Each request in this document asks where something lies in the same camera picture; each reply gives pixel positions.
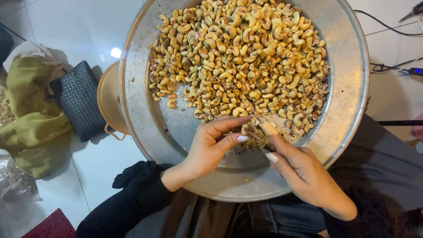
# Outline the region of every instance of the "right hand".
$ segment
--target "right hand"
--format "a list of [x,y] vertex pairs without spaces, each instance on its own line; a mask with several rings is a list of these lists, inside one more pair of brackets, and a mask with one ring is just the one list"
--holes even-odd
[[336,184],[309,148],[296,148],[281,135],[271,135],[269,141],[277,151],[272,154],[274,157],[270,155],[270,164],[297,197],[344,221],[357,216],[354,202]]

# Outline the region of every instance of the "olive green cloth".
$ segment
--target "olive green cloth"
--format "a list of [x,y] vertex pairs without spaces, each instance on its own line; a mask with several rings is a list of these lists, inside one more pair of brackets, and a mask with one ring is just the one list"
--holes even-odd
[[17,119],[0,129],[0,147],[33,178],[51,174],[66,161],[72,131],[68,117],[46,99],[52,69],[44,61],[41,56],[13,61],[6,99]]

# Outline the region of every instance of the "white manicured nail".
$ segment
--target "white manicured nail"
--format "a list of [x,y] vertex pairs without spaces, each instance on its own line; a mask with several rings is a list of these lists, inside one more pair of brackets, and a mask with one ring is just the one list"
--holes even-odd
[[266,154],[266,157],[273,163],[277,162],[277,157],[272,153]]
[[239,142],[245,142],[245,141],[250,140],[250,138],[248,136],[238,136],[236,138],[236,140],[239,141]]

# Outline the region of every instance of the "round metal tray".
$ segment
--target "round metal tray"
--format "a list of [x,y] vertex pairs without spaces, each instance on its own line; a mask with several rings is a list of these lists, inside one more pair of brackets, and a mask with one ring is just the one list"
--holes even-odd
[[[154,102],[148,88],[148,45],[157,42],[159,14],[193,7],[201,0],[149,0],[129,31],[120,64],[120,97],[126,123],[133,139],[148,160],[178,164],[188,154],[196,127],[201,123],[194,109],[169,109],[167,100]],[[329,95],[320,120],[296,146],[307,146],[325,168],[331,166],[352,139],[363,115],[368,91],[368,51],[363,31],[345,0],[291,0],[312,20],[326,42],[331,66]],[[228,154],[208,176],[186,186],[200,196],[225,202],[251,202],[291,192],[284,179],[270,168],[259,150]]]

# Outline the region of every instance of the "left hand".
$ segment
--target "left hand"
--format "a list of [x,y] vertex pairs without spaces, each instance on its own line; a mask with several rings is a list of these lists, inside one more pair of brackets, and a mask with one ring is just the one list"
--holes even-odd
[[212,122],[201,124],[191,145],[187,158],[162,174],[162,182],[169,191],[176,191],[185,183],[210,174],[218,166],[226,152],[250,138],[237,133],[240,126],[251,117],[222,116]]

